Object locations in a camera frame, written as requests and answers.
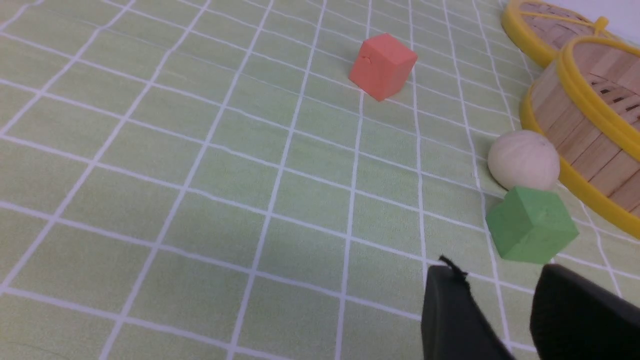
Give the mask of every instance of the cube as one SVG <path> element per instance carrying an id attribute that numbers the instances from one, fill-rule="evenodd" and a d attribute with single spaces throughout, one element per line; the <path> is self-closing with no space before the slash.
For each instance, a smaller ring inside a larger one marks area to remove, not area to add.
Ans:
<path id="1" fill-rule="evenodd" d="M 516 186 L 486 216 L 500 257 L 546 264 L 578 236 L 560 197 Z"/>
<path id="2" fill-rule="evenodd" d="M 409 78 L 418 55 L 389 34 L 362 43 L 349 80 L 377 101 L 398 93 Z"/>

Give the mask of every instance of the red cube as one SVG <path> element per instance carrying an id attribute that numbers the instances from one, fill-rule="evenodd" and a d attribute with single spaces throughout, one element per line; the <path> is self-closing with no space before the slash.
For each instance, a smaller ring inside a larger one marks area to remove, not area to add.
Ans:
<path id="1" fill-rule="evenodd" d="M 409 78 L 418 55 L 389 34 L 362 43 L 349 80 L 377 101 L 398 93 Z"/>

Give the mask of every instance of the green cube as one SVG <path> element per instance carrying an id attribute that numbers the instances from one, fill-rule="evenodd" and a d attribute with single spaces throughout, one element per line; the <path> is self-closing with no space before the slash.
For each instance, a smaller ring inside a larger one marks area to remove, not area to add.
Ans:
<path id="1" fill-rule="evenodd" d="M 571 215 L 560 197 L 514 187 L 486 216 L 500 257 L 546 264 L 578 236 Z"/>

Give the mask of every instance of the grid pattern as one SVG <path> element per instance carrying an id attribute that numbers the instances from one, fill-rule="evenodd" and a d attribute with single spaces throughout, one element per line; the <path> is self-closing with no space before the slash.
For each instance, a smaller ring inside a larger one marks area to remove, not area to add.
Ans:
<path id="1" fill-rule="evenodd" d="M 503 6 L 0 4 L 2 358 L 418 359 L 444 253 L 536 359 L 540 266 L 484 223 L 484 155 L 541 72 Z M 347 73 L 382 32 L 419 62 L 377 103 Z M 638 244 L 556 191 L 580 236 L 554 261 L 640 304 Z"/>

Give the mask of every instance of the steamer basket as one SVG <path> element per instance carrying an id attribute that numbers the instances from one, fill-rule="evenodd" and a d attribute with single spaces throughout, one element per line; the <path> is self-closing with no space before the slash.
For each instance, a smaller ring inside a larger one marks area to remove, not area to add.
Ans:
<path id="1" fill-rule="evenodd" d="M 502 27 L 511 41 L 543 68 L 575 37 L 616 39 L 604 31 L 607 23 L 604 17 L 592 23 L 571 10 L 537 0 L 511 0 L 502 14 Z"/>
<path id="2" fill-rule="evenodd" d="M 562 183 L 640 238 L 640 49 L 573 39 L 529 89 L 520 117 L 555 145 Z"/>

